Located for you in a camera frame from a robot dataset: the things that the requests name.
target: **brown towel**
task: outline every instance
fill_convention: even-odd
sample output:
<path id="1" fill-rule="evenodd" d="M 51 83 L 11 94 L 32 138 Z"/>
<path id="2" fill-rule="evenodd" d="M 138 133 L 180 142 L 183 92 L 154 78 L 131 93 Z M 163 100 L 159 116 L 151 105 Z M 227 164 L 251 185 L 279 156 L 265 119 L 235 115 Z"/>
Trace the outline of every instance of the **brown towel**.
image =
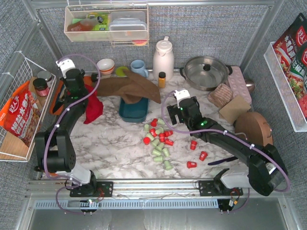
<path id="1" fill-rule="evenodd" d="M 232 99 L 233 92 L 225 84 L 220 84 L 208 95 L 208 101 L 216 107 L 223 108 Z"/>
<path id="2" fill-rule="evenodd" d="M 124 70 L 126 78 L 101 79 L 97 96 L 121 96 L 127 104 L 137 103 L 142 97 L 161 103 L 159 88 L 140 74 Z"/>

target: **pot handle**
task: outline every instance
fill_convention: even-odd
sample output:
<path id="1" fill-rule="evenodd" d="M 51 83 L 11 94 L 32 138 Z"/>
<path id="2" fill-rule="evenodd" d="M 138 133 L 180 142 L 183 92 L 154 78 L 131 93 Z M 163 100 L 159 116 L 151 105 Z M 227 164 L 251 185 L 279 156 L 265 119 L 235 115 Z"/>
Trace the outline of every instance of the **pot handle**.
<path id="1" fill-rule="evenodd" d="M 180 75 L 181 75 L 184 79 L 186 79 L 186 76 L 184 76 L 184 74 L 183 74 L 183 67 L 179 68 L 179 72 L 180 72 Z"/>
<path id="2" fill-rule="evenodd" d="M 228 70 L 229 70 L 229 73 L 228 73 L 228 75 L 231 75 L 232 74 L 232 68 L 231 68 L 231 66 L 229 66 L 229 65 L 225 65 L 227 68 L 228 68 Z"/>

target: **gray floor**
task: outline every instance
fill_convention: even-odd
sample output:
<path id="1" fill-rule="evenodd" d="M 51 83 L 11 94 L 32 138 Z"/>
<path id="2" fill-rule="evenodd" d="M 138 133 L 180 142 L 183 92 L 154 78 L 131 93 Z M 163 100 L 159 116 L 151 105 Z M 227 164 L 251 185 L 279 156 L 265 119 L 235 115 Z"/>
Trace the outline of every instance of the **gray floor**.
<path id="1" fill-rule="evenodd" d="M 242 210 L 217 209 L 102 210 L 92 216 L 36 210 L 30 230 L 286 230 L 277 199 L 251 199 Z"/>

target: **red cloth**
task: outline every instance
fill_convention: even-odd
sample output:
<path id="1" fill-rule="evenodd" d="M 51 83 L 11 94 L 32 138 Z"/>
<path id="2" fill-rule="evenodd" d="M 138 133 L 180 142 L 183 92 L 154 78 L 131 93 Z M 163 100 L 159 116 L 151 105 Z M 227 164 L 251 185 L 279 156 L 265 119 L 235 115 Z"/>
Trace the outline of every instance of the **red cloth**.
<path id="1" fill-rule="evenodd" d="M 93 91 L 93 87 L 89 85 L 85 85 L 86 89 L 90 93 Z M 84 124 L 89 124 L 92 121 L 95 121 L 100 115 L 102 115 L 102 111 L 104 109 L 104 105 L 97 98 L 97 91 L 95 91 L 91 96 L 88 97 L 88 104 L 85 111 L 86 120 Z"/>

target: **blue mug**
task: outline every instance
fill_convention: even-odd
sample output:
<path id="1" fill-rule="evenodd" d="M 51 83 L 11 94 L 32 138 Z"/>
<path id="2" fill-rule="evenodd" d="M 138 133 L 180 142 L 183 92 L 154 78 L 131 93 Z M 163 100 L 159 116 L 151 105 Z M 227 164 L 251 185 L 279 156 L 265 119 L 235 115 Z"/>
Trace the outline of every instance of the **blue mug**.
<path id="1" fill-rule="evenodd" d="M 145 78 L 148 78 L 148 71 L 145 67 L 145 62 L 142 60 L 134 60 L 131 62 L 131 71 L 134 73 L 138 73 Z"/>

